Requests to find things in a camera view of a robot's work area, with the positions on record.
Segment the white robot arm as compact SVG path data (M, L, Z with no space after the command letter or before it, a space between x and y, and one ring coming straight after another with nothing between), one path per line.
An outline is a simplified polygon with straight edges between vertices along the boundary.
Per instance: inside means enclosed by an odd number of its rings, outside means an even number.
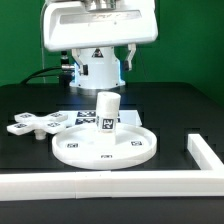
M70 85L85 91L123 86L138 44L158 35L155 0L45 0L44 46L69 50Z

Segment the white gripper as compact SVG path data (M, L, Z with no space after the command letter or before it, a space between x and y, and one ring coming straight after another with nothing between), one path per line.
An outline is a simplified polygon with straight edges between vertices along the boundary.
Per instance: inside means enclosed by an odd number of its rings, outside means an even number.
M123 67L130 71L135 44L153 42L157 35L154 0L117 0L115 9L97 11L88 10L84 0L50 1L44 13L44 46L72 49L80 75L88 74L80 49L129 44Z

